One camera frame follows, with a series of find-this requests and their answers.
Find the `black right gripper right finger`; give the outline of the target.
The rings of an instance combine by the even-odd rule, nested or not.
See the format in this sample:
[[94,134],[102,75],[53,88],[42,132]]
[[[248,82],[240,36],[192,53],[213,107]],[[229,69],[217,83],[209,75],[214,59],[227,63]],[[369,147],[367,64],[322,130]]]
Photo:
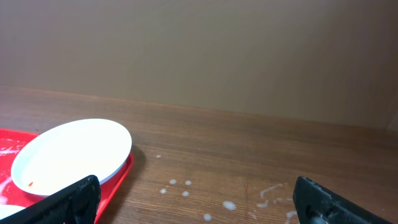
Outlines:
[[300,224],[391,224],[304,176],[296,180],[293,202]]

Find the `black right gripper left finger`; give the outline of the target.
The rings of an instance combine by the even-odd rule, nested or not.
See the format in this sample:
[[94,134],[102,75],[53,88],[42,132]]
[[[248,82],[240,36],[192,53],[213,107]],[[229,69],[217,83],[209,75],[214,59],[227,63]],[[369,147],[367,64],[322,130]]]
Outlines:
[[1,224],[94,224],[101,200],[97,176],[89,175],[1,220]]

